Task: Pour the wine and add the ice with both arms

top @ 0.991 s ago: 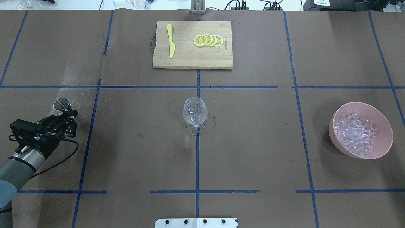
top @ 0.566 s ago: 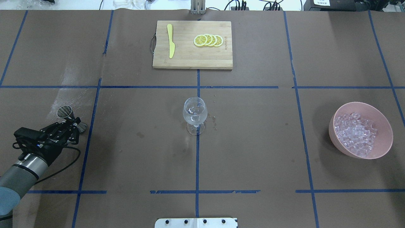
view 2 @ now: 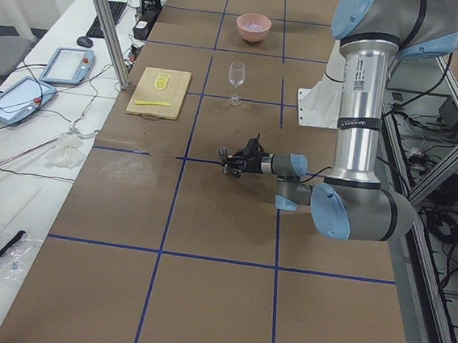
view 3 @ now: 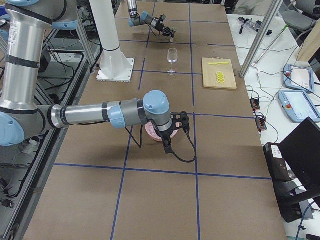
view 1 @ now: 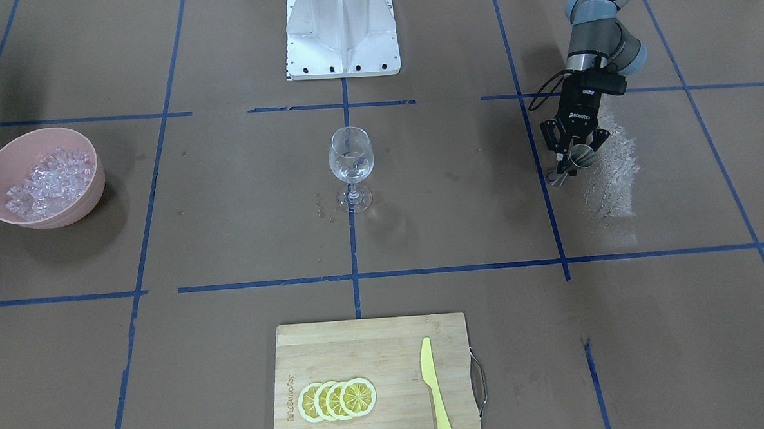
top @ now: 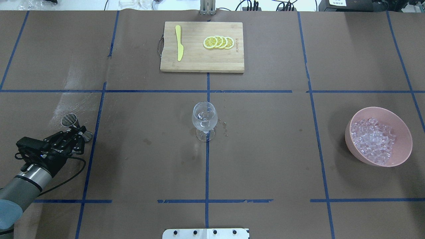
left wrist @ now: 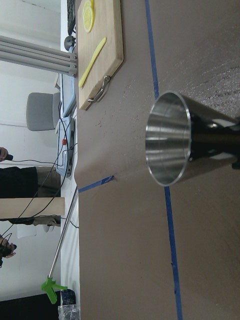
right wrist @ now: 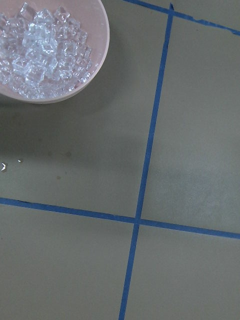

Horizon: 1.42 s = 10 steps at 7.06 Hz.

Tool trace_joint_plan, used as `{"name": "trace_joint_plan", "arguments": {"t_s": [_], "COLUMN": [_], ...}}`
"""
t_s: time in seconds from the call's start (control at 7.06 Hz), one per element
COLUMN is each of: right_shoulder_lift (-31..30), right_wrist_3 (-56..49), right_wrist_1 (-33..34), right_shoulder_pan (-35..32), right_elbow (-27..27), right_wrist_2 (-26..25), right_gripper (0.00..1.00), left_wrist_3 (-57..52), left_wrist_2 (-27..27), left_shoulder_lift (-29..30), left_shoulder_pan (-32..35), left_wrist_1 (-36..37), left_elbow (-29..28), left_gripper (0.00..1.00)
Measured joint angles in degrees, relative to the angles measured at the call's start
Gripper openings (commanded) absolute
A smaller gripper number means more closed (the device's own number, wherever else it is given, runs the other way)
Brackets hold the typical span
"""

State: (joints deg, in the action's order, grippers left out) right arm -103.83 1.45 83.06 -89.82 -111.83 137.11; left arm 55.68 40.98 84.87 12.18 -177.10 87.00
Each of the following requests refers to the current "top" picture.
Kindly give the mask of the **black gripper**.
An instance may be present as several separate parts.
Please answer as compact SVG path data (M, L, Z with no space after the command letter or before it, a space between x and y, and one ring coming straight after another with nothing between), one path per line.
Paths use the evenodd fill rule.
M69 127L66 131L59 131L43 139L42 153L54 153L55 151L66 156L82 155L85 151L85 126Z

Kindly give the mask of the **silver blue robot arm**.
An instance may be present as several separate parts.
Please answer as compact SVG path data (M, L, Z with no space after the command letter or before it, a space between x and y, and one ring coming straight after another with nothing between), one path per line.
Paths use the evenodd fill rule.
M68 159L80 158L85 144L93 134L85 126L70 126L42 140L23 137L17 141L16 159L24 165L0 192L0 234L2 239L14 238L15 222L40 195L46 194L47 184L58 174Z

